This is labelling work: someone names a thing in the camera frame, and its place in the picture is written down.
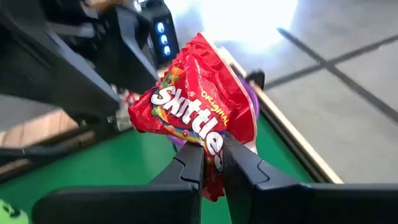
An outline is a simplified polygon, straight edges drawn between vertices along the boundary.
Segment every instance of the green surface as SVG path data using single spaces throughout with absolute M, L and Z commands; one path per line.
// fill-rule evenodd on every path
M 311 182 L 263 118 L 257 128 L 259 155 L 301 181 Z M 41 196 L 60 187 L 146 184 L 173 155 L 165 136 L 132 131 L 0 185 L 0 198 L 30 213 Z M 231 223 L 225 197 L 216 203 L 203 199 L 202 223 Z
M 0 200 L 0 223 L 1 224 L 29 224 L 27 214 L 8 204 L 7 202 Z

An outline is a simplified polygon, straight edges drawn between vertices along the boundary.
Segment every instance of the grout line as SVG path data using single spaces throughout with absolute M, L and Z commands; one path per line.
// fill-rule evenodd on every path
M 291 41 L 296 47 L 298 47 L 301 51 L 308 54 L 312 59 L 316 60 L 322 67 L 325 67 L 330 73 L 332 73 L 335 77 L 339 78 L 342 83 L 344 83 L 349 89 L 353 92 L 361 96 L 365 99 L 370 105 L 377 108 L 380 112 L 382 112 L 386 117 L 390 120 L 398 124 L 398 112 L 391 108 L 388 104 L 383 102 L 380 98 L 373 95 L 370 91 L 362 87 L 360 84 L 355 82 L 352 78 L 350 78 L 347 74 L 340 71 L 335 67 L 334 64 L 327 62 L 323 59 L 319 54 L 314 52 L 311 48 L 306 46 L 303 42 L 298 40 L 298 38 L 294 37 L 292 34 L 288 33 L 286 30 L 278 29 L 280 34 L 282 34 L 287 40 Z
M 349 59 L 355 58 L 357 56 L 360 56 L 362 54 L 366 54 L 366 53 L 371 52 L 373 50 L 377 50 L 382 45 L 391 44 L 391 43 L 393 43 L 393 42 L 395 42 L 397 40 L 398 40 L 398 34 L 397 35 L 393 35 L 392 37 L 377 41 L 377 42 L 375 42 L 373 44 L 366 45 L 364 47 L 361 47 L 360 49 L 356 49 L 356 50 L 353 50 L 353 51 L 348 52 L 346 54 L 343 54 L 343 55 L 340 55 L 338 57 L 335 57 L 335 58 L 329 60 L 328 63 L 331 63 L 331 64 L 335 65 L 337 63 L 344 62 L 346 60 L 349 60 Z
M 275 88 L 277 86 L 283 85 L 285 83 L 294 81 L 296 79 L 299 78 L 303 78 L 306 77 L 307 75 L 310 75 L 313 72 L 316 72 L 317 70 L 320 70 L 322 68 L 326 68 L 326 65 L 336 65 L 338 63 L 347 61 L 349 59 L 361 56 L 362 54 L 366 54 L 368 52 L 372 52 L 373 50 L 377 50 L 379 47 L 381 47 L 382 45 L 386 45 L 386 44 L 391 44 L 395 41 L 398 40 L 398 34 L 397 35 L 393 35 L 391 37 L 388 37 L 386 39 L 377 41 L 373 44 L 369 44 L 369 45 L 365 45 L 364 47 L 361 47 L 359 49 L 350 51 L 348 53 L 345 53 L 343 55 L 337 56 L 331 60 L 325 60 L 323 59 L 320 55 L 318 55 L 316 52 L 314 52 L 312 49 L 310 49 L 309 47 L 307 47 L 305 44 L 301 43 L 301 41 L 298 40 L 298 38 L 290 35 L 286 30 L 283 30 L 281 28 L 277 29 L 286 39 L 288 39 L 289 41 L 291 41 L 296 47 L 298 47 L 300 50 L 304 51 L 305 53 L 309 54 L 309 56 L 311 56 L 312 59 L 315 59 L 317 62 L 324 62 L 325 64 L 318 64 L 318 65 L 312 65 L 309 66 L 307 68 L 303 68 L 299 71 L 290 73 L 288 75 L 284 75 L 280 78 L 276 78 L 275 80 L 266 83 L 264 85 L 264 89 L 265 90 L 269 90 L 271 88 Z
M 275 88 L 277 86 L 280 86 L 282 84 L 291 82 L 293 80 L 296 80 L 296 79 L 299 79 L 299 78 L 302 78 L 302 77 L 306 77 L 307 75 L 310 75 L 311 73 L 316 72 L 318 70 L 321 70 L 323 68 L 324 68 L 324 66 L 322 66 L 320 64 L 312 65 L 312 66 L 309 66 L 307 68 L 303 68 L 303 69 L 301 69 L 299 71 L 290 73 L 288 75 L 284 75 L 284 76 L 282 76 L 280 78 L 274 79 L 273 81 L 266 82 L 264 84 L 264 90 L 269 90 L 271 88 Z

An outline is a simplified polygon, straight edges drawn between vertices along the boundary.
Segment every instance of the skittles bag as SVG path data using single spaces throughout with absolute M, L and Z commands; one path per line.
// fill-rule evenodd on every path
M 173 60 L 165 77 L 129 107 L 140 132 L 174 135 L 205 150 L 203 196 L 223 196 L 226 132 L 257 153 L 252 101 L 231 67 L 198 34 Z

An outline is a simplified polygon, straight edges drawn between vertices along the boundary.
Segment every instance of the gray floor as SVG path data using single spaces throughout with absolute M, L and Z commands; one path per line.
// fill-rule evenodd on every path
M 398 1 L 165 2 L 181 46 L 205 32 L 263 69 L 265 92 L 345 182 L 398 182 Z M 51 110 L 11 101 L 0 118 Z

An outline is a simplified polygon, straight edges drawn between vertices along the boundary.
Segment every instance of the blue led light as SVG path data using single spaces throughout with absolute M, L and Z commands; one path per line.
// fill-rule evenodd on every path
M 164 25 L 163 22 L 158 22 L 156 24 L 156 30 L 158 31 L 158 33 L 163 33 L 164 32 Z
M 167 37 L 166 35 L 161 35 L 160 36 L 160 43 L 166 45 L 167 44 Z
M 169 55 L 170 55 L 170 47 L 169 47 L 169 46 L 165 46 L 165 47 L 163 48 L 163 53 L 164 53 L 166 56 L 169 56 Z

